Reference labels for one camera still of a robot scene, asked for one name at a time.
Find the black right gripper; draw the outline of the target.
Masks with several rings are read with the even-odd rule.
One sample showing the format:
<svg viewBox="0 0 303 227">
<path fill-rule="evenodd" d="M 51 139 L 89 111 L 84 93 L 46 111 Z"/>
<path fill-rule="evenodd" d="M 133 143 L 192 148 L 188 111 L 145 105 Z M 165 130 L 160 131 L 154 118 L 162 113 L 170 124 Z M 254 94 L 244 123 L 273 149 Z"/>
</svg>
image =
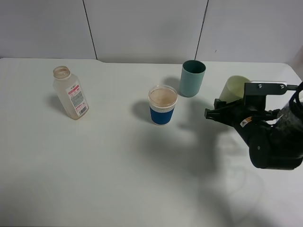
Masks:
<svg viewBox="0 0 303 227">
<path fill-rule="evenodd" d="M 242 98 L 225 102 L 218 98 L 214 100 L 214 109 L 205 109 L 205 118 L 216 122 L 224 122 L 229 126 L 244 126 L 251 121 L 265 119 L 264 98 Z"/>
</svg>

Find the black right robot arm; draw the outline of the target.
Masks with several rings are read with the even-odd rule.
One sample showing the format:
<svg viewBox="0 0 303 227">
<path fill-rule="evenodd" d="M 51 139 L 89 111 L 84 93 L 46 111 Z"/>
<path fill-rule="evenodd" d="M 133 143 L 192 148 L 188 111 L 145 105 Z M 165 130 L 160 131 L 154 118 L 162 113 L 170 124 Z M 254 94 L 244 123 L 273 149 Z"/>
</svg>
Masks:
<svg viewBox="0 0 303 227">
<path fill-rule="evenodd" d="M 289 109 L 257 110 L 243 100 L 215 100 L 206 119 L 233 127 L 249 147 L 252 164 L 261 169 L 293 170 L 303 162 L 303 122 Z"/>
</svg>

